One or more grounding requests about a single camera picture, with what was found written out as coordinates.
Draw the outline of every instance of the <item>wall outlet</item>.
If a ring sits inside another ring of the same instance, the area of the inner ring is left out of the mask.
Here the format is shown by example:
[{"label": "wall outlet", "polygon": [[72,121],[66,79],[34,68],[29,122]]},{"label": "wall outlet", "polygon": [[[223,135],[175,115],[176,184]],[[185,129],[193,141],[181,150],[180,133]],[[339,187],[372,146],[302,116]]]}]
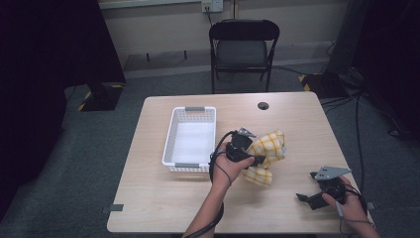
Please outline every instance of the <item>wall outlet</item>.
[{"label": "wall outlet", "polygon": [[213,0],[213,12],[223,12],[223,0]]},{"label": "wall outlet", "polygon": [[223,12],[223,0],[201,0],[201,12]]}]

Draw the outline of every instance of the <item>hand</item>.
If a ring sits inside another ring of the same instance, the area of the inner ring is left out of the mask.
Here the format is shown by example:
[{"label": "hand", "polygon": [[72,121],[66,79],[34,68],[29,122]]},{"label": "hand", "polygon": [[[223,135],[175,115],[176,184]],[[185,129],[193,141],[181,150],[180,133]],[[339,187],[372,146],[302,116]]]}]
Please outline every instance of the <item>hand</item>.
[{"label": "hand", "polygon": [[[222,150],[226,150],[226,144],[221,145]],[[232,162],[226,157],[226,154],[219,155],[214,165],[213,185],[229,187],[241,170],[252,165],[254,160],[254,157],[249,157],[239,162]]]},{"label": "hand", "polygon": [[[340,179],[343,181],[346,188],[351,188],[352,184],[348,179],[344,177],[340,177]],[[323,193],[322,197],[328,204],[337,208],[336,199],[334,199],[334,197],[332,197],[330,194]],[[363,234],[370,231],[371,229],[373,230],[371,232],[374,232],[374,234],[377,235],[373,227],[370,225],[368,217],[366,216],[365,211],[362,208],[359,198],[355,194],[347,191],[346,203],[342,204],[341,207],[344,214],[344,220],[346,220],[349,226],[352,227],[356,232],[358,232],[358,234],[360,234],[361,237],[364,237]]]}]

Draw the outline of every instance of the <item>checkered towel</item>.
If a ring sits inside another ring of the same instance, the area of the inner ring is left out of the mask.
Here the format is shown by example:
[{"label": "checkered towel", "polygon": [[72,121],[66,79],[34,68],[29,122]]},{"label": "checkered towel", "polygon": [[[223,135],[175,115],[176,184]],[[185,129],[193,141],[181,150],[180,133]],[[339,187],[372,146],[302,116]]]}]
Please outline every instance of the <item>checkered towel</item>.
[{"label": "checkered towel", "polygon": [[248,148],[247,153],[253,156],[265,156],[262,164],[256,167],[248,167],[242,174],[246,180],[258,185],[269,186],[272,180],[272,173],[268,166],[284,159],[286,148],[284,146],[284,134],[276,130],[269,133],[257,141],[254,141]]}]

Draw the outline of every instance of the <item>gray carpet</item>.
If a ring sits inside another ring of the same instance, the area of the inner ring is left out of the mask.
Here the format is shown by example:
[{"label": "gray carpet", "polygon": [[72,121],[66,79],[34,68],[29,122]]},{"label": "gray carpet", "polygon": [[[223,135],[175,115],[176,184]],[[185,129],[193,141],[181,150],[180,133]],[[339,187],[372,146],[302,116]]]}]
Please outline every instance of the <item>gray carpet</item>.
[{"label": "gray carpet", "polygon": [[[318,72],[322,64],[291,67],[310,73]],[[297,76],[275,70],[270,91],[301,91]],[[170,237],[111,234],[106,229],[108,214],[102,213],[102,208],[113,203],[145,98],[209,94],[210,72],[129,79],[116,110],[109,112],[78,112],[87,92],[86,86],[66,91],[69,100],[62,123],[64,131],[40,176],[19,188],[0,224],[0,237]],[[418,237],[420,144],[390,137],[386,116],[368,98],[361,98],[359,109],[364,194],[368,201],[377,204],[371,212],[377,229],[382,237]],[[328,112],[327,117],[356,181],[360,182],[355,115],[356,100],[352,100]]]}]

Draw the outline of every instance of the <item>chair backrest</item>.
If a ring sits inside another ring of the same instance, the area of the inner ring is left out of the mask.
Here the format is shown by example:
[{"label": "chair backrest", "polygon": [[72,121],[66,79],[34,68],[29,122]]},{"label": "chair backrest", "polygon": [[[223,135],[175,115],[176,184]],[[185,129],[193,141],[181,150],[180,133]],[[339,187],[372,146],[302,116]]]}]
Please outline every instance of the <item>chair backrest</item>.
[{"label": "chair backrest", "polygon": [[209,31],[210,41],[277,41],[278,26],[269,20],[223,20]]}]

